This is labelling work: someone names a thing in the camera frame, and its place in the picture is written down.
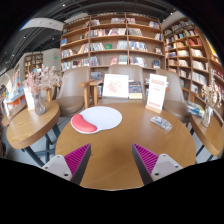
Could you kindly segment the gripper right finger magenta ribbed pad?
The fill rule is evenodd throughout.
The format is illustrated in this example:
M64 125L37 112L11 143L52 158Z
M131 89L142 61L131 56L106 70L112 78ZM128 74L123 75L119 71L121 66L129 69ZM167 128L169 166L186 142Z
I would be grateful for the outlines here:
M168 154L156 154L138 144L132 145L132 155L144 185L182 169Z

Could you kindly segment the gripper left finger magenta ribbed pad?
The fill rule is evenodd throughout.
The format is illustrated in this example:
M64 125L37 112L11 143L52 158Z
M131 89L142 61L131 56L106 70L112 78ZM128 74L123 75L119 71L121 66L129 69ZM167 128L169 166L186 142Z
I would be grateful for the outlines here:
M85 173L90 155L91 145L87 144L65 156L55 155L42 169L79 185Z

